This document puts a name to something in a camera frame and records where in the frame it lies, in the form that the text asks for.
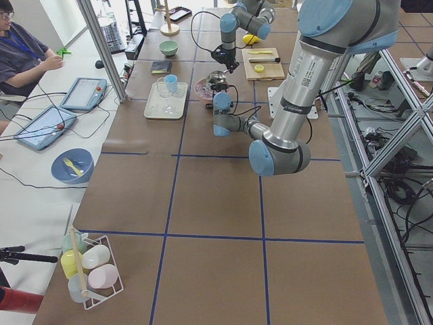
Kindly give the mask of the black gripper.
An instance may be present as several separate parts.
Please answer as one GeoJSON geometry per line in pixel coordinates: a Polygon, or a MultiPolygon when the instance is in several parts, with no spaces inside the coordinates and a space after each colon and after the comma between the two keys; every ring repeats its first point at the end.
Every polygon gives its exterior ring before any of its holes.
{"type": "Polygon", "coordinates": [[[227,83],[215,83],[210,85],[213,97],[220,92],[228,93],[231,88],[232,85],[227,83]]]}
{"type": "Polygon", "coordinates": [[[210,52],[212,59],[220,64],[225,65],[225,74],[232,74],[237,68],[237,62],[235,59],[235,49],[225,49],[223,44],[219,45],[213,51],[210,52]]]}

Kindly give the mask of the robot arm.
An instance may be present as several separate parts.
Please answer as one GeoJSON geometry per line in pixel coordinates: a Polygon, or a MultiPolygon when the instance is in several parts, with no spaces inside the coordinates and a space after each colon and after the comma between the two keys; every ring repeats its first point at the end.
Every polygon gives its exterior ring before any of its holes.
{"type": "Polygon", "coordinates": [[[266,39],[274,20],[275,10],[268,1],[238,1],[220,18],[221,44],[210,53],[211,57],[232,73],[239,66],[235,59],[237,30],[241,28],[259,39],[266,39]]]}
{"type": "Polygon", "coordinates": [[[213,133],[225,137],[247,133],[248,155],[260,176],[297,173],[311,159],[298,138],[333,61],[344,54],[379,51],[392,46],[398,34],[400,1],[304,1],[298,13],[299,39],[290,72],[274,98],[279,101],[271,126],[229,112],[225,92],[213,97],[213,133]]]}

